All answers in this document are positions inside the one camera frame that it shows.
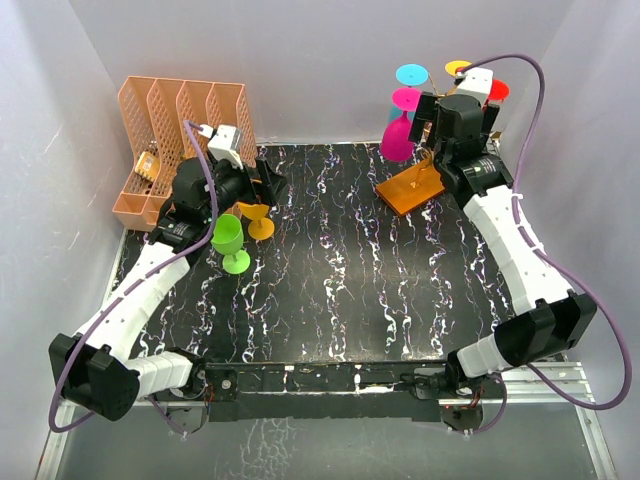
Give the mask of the yellow-orange wine glass front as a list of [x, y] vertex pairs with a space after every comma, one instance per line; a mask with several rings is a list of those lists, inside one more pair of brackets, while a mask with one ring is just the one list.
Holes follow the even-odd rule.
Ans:
[[238, 203], [241, 213], [250, 220], [249, 236], [256, 241], [270, 238], [275, 232], [275, 224], [268, 217], [270, 207], [264, 204]]

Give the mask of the cyan wine glass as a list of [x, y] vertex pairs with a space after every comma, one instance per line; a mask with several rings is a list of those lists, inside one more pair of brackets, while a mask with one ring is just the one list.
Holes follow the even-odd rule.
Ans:
[[413, 118], [421, 96], [420, 88], [430, 79], [428, 70], [415, 63], [398, 67], [395, 76], [400, 87], [391, 94], [390, 122], [403, 114]]

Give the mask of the green wine glass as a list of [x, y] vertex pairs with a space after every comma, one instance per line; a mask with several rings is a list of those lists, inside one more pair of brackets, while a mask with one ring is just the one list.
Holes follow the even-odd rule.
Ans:
[[211, 244], [223, 256], [222, 268], [227, 273], [239, 275], [249, 268], [251, 258], [244, 249], [242, 223], [235, 215], [222, 214], [218, 217]]

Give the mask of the magenta wine glass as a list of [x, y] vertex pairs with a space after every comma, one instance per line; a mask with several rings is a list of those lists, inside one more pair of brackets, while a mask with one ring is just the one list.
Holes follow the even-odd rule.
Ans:
[[413, 154], [414, 143], [409, 140], [412, 126], [409, 114], [416, 111], [420, 96], [421, 91], [413, 87], [398, 88], [391, 96], [392, 104], [400, 114], [387, 126], [380, 144], [382, 156], [390, 162], [405, 162]]

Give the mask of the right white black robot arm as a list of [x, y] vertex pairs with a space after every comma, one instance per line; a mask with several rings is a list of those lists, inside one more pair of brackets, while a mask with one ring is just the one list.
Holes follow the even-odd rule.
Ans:
[[432, 149], [441, 183], [489, 247], [515, 313], [492, 334], [448, 355], [440, 383], [460, 397], [471, 395], [492, 373], [574, 348], [597, 311], [588, 294], [576, 293], [537, 256], [540, 248], [514, 203], [514, 180], [487, 149], [497, 113], [469, 95], [423, 92], [409, 133], [410, 141]]

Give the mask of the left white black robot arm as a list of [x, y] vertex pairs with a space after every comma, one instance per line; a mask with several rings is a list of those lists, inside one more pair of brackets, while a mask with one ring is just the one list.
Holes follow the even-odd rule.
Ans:
[[288, 181], [265, 160], [241, 169], [222, 160], [183, 161], [172, 192], [136, 264], [94, 316], [74, 335], [57, 335], [49, 346], [55, 393], [61, 399], [116, 421], [142, 397], [174, 389], [200, 396], [207, 376], [197, 356], [181, 349], [133, 359], [133, 345], [168, 292], [198, 262], [225, 211], [241, 202], [275, 206]]

